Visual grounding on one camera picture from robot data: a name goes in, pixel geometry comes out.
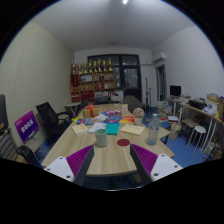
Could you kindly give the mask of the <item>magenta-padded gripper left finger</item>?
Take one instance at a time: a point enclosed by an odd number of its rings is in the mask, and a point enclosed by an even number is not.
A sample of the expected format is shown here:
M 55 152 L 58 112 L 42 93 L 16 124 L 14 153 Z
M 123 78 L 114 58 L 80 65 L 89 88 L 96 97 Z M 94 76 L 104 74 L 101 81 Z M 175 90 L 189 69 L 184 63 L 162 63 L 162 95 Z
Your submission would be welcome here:
M 45 171 L 82 186 L 93 157 L 94 146 L 89 145 L 68 157 L 58 157 Z

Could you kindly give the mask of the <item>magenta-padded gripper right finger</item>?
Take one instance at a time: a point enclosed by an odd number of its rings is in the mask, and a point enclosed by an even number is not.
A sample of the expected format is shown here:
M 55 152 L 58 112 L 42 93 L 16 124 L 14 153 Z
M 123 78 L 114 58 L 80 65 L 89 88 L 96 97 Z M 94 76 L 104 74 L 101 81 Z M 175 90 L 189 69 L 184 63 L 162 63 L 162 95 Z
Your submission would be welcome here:
M 153 152 L 134 144 L 130 145 L 130 155 L 144 185 L 182 169 L 182 167 L 168 155 L 156 155 Z

